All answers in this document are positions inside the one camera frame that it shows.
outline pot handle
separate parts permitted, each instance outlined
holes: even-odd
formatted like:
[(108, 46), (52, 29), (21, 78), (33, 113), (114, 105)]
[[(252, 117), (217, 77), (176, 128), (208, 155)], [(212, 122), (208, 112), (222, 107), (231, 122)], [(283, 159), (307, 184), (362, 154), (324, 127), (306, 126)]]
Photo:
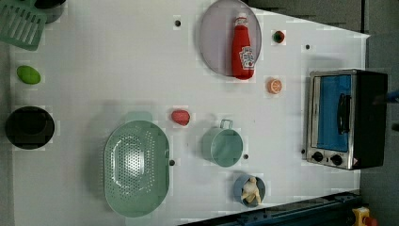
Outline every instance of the pot handle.
[(224, 125), (225, 125), (225, 121), (229, 122), (229, 129), (232, 128), (232, 121), (231, 120), (222, 120), (222, 122), (220, 123), (220, 129), (225, 129)]

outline oven handle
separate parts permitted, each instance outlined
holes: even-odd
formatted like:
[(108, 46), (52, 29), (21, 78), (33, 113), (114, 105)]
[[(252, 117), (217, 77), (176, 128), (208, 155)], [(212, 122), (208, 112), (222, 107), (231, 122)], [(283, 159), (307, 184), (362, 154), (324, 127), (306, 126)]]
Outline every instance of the oven handle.
[(350, 109), (350, 95), (341, 93), (337, 108), (337, 125), (338, 134), (349, 132), (349, 109)]

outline red ketchup bottle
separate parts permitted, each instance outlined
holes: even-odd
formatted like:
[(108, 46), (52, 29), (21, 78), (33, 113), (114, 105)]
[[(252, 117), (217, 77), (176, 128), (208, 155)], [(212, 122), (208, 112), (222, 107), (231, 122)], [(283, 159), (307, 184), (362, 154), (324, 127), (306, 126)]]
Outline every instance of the red ketchup bottle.
[(232, 75), (241, 80), (251, 78), (255, 70), (255, 57), (250, 47), (248, 21), (245, 13), (239, 13), (235, 20), (231, 49), (231, 69)]

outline oven knob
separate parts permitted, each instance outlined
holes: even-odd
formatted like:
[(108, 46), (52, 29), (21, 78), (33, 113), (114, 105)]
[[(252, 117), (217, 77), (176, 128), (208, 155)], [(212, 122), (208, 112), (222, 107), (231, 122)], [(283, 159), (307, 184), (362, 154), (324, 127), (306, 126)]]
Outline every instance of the oven knob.
[(319, 152), (315, 152), (312, 156), (316, 162), (321, 162), (323, 160), (323, 154)]
[(335, 166), (340, 166), (343, 163), (343, 159), (339, 155), (334, 155), (329, 158)]

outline toaster oven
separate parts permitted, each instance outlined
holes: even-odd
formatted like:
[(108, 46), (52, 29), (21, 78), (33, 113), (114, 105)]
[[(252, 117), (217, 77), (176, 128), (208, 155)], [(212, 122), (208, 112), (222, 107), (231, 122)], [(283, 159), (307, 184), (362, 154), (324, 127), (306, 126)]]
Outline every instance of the toaster oven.
[(306, 157), (346, 170), (382, 166), (388, 76), (361, 70), (311, 72)]

